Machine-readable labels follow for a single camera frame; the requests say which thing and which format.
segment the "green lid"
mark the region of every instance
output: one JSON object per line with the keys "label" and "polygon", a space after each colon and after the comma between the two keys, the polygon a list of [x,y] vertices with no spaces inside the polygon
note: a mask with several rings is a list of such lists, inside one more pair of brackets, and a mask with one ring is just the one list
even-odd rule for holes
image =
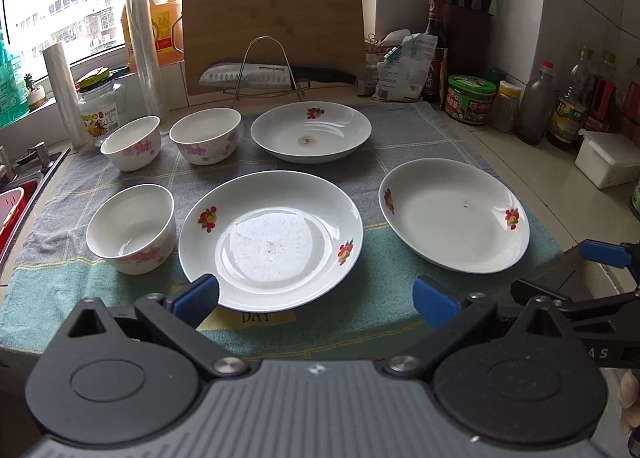
{"label": "green lid", "polygon": [[481,92],[484,94],[495,93],[495,84],[471,75],[451,75],[449,77],[449,86],[456,89],[463,89],[464,91]]}
{"label": "green lid", "polygon": [[87,73],[85,76],[78,80],[78,87],[80,89],[86,89],[98,82],[102,82],[111,76],[111,72],[108,68],[102,67]]}

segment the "metal screw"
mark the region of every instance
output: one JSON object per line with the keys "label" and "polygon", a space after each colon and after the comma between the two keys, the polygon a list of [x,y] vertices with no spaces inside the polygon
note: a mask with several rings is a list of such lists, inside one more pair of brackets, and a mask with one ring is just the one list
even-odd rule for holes
{"label": "metal screw", "polygon": [[249,371],[249,364],[238,357],[222,357],[213,363],[213,369],[221,375],[242,375]]}
{"label": "metal screw", "polygon": [[398,355],[391,357],[387,365],[394,372],[412,373],[420,368],[420,361],[411,355]]}

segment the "spice jar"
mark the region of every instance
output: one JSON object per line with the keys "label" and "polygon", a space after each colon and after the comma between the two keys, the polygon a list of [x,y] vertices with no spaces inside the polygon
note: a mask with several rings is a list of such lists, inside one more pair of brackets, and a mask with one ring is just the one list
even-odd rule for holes
{"label": "spice jar", "polygon": [[96,146],[127,123],[125,88],[108,68],[98,68],[78,80],[80,118]]}
{"label": "spice jar", "polygon": [[516,125],[520,93],[522,89],[502,80],[498,86],[494,103],[489,110],[489,125],[503,133],[510,133]]}

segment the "green jar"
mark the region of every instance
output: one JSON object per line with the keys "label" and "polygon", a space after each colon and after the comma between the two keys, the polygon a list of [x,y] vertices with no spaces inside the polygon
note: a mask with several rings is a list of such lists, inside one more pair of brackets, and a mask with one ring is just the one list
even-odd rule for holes
{"label": "green jar", "polygon": [[486,123],[494,101],[495,84],[470,75],[451,75],[447,90],[445,111],[462,123],[482,125]]}

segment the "cutting board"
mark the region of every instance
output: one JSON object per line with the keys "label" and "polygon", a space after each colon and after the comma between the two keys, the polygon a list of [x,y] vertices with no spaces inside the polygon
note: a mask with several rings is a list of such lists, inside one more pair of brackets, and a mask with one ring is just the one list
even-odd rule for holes
{"label": "cutting board", "polygon": [[[212,64],[242,62],[255,38],[282,43],[292,66],[334,68],[364,78],[362,0],[182,0],[188,94],[216,91],[198,85]],[[273,41],[260,41],[247,62],[285,64]]]}

